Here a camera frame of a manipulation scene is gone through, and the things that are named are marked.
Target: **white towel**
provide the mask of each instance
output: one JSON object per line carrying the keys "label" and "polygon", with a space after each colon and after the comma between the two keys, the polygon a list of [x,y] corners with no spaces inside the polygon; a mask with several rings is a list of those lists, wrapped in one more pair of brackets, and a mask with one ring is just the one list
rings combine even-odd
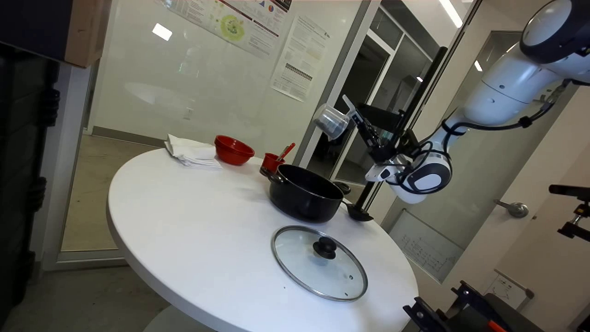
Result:
{"label": "white towel", "polygon": [[168,135],[168,140],[164,140],[164,146],[168,153],[179,162],[183,162],[184,166],[194,166],[194,164],[206,166],[216,160],[216,148],[203,142]]}

